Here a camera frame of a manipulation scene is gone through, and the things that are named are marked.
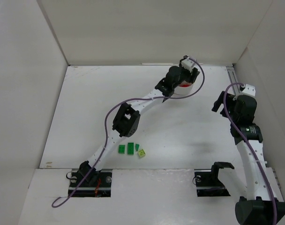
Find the lime square lego brick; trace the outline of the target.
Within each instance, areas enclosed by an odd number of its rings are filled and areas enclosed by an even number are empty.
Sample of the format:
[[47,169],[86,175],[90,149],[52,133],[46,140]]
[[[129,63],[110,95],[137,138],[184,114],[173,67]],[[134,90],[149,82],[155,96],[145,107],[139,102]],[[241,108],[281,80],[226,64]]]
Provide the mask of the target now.
[[139,150],[137,153],[138,153],[139,158],[143,158],[146,156],[144,149]]

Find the green rounded lego brick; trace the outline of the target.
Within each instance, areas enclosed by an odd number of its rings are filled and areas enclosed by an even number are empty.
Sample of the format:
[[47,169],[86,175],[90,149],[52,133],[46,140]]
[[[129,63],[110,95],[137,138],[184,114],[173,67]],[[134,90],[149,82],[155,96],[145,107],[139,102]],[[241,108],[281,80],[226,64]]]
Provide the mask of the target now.
[[119,153],[119,154],[124,154],[124,153],[125,153],[125,149],[126,149],[126,146],[125,146],[125,145],[119,145],[119,147],[118,147],[118,153]]

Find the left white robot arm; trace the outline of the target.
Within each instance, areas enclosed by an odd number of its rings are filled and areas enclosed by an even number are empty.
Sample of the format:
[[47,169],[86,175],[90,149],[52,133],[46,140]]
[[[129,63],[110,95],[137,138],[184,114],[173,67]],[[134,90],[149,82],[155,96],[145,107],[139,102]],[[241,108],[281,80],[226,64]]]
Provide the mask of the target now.
[[193,84],[199,73],[194,66],[172,66],[166,76],[145,97],[125,100],[114,107],[118,108],[118,111],[113,119],[112,129],[105,128],[104,145],[79,166],[78,173],[88,185],[91,186],[98,179],[107,156],[120,142],[136,132],[140,117],[152,107],[172,99],[175,88],[183,81]]

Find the large red lego brick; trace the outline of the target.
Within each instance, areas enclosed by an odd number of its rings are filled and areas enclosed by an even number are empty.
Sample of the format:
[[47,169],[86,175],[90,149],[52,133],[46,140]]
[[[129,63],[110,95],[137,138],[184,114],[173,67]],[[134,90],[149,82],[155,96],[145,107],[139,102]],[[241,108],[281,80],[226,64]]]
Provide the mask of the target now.
[[188,84],[180,85],[180,87],[182,87],[182,88],[187,88],[187,87],[190,87],[190,86],[192,86],[192,85],[188,85]]

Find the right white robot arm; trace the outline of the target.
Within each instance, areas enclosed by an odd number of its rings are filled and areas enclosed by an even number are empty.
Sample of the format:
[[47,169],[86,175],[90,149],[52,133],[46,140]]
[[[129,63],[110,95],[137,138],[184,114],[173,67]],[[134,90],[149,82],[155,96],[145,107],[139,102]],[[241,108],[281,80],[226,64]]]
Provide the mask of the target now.
[[227,189],[235,202],[235,216],[240,225],[275,225],[285,215],[285,202],[278,200],[266,175],[263,136],[253,122],[257,101],[253,95],[232,95],[222,91],[212,111],[230,121],[230,133],[240,154],[246,182],[237,176],[231,163],[215,162],[213,177]]

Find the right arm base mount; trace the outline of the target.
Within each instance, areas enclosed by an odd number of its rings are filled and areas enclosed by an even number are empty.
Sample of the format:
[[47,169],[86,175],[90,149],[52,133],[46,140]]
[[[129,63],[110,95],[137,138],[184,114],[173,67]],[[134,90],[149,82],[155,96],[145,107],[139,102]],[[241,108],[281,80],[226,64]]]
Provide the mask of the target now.
[[234,166],[228,162],[215,162],[210,169],[195,169],[193,184],[196,186],[198,197],[227,197],[230,196],[224,184],[218,179],[219,170]]

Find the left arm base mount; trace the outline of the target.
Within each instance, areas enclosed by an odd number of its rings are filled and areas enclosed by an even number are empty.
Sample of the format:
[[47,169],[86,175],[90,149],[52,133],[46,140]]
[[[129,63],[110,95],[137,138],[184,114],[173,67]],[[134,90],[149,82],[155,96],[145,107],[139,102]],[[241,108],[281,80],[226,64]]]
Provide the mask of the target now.
[[70,171],[66,174],[66,178],[69,180],[68,195],[75,190],[72,197],[110,197],[112,170],[96,171],[93,169],[81,185],[76,188],[90,169],[91,166],[88,161],[85,161],[80,164],[77,171]]

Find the green long lego brick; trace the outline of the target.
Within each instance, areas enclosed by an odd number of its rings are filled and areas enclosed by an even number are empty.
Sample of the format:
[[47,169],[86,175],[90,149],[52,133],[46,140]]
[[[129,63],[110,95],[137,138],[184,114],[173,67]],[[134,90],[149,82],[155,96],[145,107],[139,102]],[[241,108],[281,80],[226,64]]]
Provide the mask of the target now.
[[133,142],[127,143],[127,154],[128,155],[134,155],[135,145]]

